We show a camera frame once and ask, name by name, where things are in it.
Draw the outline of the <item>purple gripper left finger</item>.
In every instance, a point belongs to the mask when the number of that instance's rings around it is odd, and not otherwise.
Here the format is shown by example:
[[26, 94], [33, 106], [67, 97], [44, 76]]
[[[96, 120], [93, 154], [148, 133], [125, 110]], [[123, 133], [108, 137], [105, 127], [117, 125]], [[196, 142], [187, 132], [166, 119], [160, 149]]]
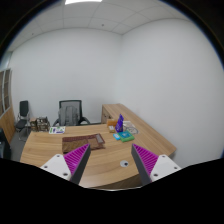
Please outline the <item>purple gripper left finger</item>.
[[41, 169], [74, 184], [79, 184], [90, 154], [90, 145], [85, 144], [65, 155], [54, 155], [50, 160], [41, 166]]

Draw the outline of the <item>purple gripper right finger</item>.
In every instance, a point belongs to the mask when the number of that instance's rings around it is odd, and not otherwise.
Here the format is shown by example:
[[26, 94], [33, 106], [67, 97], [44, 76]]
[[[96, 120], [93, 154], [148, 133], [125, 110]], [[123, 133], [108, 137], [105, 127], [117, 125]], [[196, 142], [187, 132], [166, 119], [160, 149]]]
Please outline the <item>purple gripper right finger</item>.
[[167, 155], [156, 155], [136, 144], [132, 145], [131, 154], [143, 186], [180, 170]]

